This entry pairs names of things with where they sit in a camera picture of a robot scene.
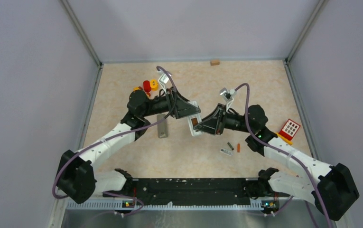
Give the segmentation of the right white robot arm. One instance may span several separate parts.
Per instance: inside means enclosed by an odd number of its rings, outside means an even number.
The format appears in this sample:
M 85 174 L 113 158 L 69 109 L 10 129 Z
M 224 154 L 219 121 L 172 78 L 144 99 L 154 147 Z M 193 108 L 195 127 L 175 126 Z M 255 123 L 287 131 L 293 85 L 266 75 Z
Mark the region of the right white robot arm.
M 190 128 L 211 135 L 221 135 L 225 129 L 249 133 L 245 141 L 252 151 L 296 173 L 292 176 L 275 168 L 262 171 L 258 183 L 261 194 L 286 193 L 313 204 L 330 220 L 340 220 L 359 198 L 349 168 L 319 161 L 295 149 L 269 130 L 267 121 L 258 104 L 249 106 L 245 115 L 230 113 L 225 105 L 218 104 L 204 119 L 193 117 Z

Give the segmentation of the white remote control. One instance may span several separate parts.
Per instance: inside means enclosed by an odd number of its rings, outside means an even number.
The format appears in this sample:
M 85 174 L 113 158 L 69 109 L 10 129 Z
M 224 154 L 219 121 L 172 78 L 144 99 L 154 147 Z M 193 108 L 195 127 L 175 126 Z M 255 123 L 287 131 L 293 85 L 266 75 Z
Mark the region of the white remote control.
M 194 127 L 201 123 L 202 118 L 201 118 L 201 113 L 197 113 L 197 114 L 192 114 L 190 116 L 187 117 L 187 122 L 188 122 L 188 126 L 189 126 L 189 130 L 190 133 L 193 137 L 197 137 L 203 134 L 202 131 L 199 130 L 195 130 Z

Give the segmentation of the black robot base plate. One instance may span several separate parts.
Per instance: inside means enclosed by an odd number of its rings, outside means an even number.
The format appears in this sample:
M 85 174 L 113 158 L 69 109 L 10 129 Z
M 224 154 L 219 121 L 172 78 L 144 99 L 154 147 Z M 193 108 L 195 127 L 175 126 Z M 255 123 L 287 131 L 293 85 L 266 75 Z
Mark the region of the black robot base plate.
M 127 180 L 119 191 L 112 194 L 140 199 L 145 206 L 231 206 L 249 205 L 263 197 L 287 196 L 276 193 L 257 178 L 139 178 Z

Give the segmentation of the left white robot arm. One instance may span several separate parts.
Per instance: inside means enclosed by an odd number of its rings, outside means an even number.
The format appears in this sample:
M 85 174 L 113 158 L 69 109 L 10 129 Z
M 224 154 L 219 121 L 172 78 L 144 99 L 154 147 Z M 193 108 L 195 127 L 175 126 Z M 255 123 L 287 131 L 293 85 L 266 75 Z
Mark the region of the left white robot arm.
M 183 98 L 177 91 L 168 90 L 165 96 L 150 99 L 142 90 L 135 90 L 129 96 L 128 112 L 106 135 L 93 144 L 77 151 L 63 153 L 53 185 L 57 199 L 70 197 L 80 204 L 92 195 L 105 191 L 116 191 L 127 196 L 132 183 L 119 171 L 96 174 L 97 169 L 122 147 L 137 141 L 152 127 L 146 117 L 165 114 L 158 122 L 172 116 L 175 119 L 201 112 L 198 105 Z

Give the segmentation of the white labelled AA battery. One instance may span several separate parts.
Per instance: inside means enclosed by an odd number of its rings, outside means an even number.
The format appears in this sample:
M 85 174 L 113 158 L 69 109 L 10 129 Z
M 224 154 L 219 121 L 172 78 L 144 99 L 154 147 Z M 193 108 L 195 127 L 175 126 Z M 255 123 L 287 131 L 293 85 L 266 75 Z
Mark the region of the white labelled AA battery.
M 227 150 L 227 149 L 221 149 L 220 152 L 228 155 L 228 156 L 233 156 L 233 151 Z

